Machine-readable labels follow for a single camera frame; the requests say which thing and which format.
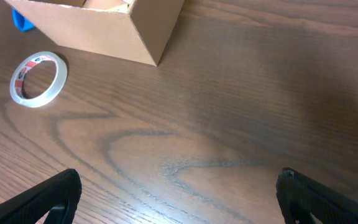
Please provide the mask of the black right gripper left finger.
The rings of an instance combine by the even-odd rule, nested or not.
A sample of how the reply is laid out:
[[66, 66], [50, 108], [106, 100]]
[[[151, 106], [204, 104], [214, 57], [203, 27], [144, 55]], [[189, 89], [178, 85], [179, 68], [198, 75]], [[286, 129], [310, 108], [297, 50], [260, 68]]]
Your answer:
[[75, 169], [67, 169], [0, 204], [0, 224], [71, 224], [81, 197], [82, 184]]

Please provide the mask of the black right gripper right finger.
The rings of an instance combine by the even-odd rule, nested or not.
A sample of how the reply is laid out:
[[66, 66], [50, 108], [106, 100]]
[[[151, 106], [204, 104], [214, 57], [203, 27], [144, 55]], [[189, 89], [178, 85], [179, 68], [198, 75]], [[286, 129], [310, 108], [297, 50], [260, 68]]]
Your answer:
[[358, 203], [329, 187], [285, 167], [276, 196], [286, 224], [358, 223]]

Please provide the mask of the clear adhesive tape roll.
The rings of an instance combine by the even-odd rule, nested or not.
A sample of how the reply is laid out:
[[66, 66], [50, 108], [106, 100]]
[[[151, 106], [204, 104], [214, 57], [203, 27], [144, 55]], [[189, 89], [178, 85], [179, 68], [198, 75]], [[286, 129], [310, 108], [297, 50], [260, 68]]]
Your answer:
[[[24, 80], [29, 70], [38, 64], [51, 61], [55, 64], [56, 73], [51, 85], [39, 96], [35, 98], [26, 98], [24, 96]], [[11, 98], [19, 105], [28, 108], [39, 108], [50, 103], [63, 89], [68, 76], [66, 63], [53, 52], [37, 52], [27, 57], [12, 74], [9, 91]]]

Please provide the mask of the brown cardboard box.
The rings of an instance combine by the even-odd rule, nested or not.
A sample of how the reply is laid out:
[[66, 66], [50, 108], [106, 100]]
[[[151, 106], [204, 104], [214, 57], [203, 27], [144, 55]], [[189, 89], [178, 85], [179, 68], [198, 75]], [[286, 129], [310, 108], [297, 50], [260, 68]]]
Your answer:
[[57, 45], [158, 65], [184, 0], [6, 0]]

